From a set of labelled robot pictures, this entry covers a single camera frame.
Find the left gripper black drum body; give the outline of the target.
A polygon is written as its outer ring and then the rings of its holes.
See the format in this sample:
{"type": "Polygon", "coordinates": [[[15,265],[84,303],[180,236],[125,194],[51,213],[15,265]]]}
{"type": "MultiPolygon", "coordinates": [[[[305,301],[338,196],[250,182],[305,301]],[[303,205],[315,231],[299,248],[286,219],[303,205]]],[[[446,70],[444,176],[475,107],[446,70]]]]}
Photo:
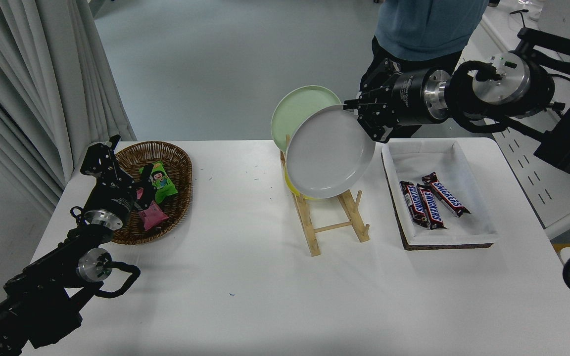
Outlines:
{"type": "Polygon", "coordinates": [[[84,220],[89,224],[122,227],[130,218],[136,200],[133,179],[116,183],[97,179],[84,205],[84,220]]]}

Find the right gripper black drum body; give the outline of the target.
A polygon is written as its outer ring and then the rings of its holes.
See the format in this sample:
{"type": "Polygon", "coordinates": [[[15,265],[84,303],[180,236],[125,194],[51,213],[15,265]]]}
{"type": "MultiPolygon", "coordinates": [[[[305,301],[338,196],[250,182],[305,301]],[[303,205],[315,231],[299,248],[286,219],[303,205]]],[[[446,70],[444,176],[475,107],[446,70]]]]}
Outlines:
{"type": "Polygon", "coordinates": [[[434,124],[425,102],[425,87],[432,68],[395,72],[389,77],[390,100],[387,107],[402,126],[434,124]]]}

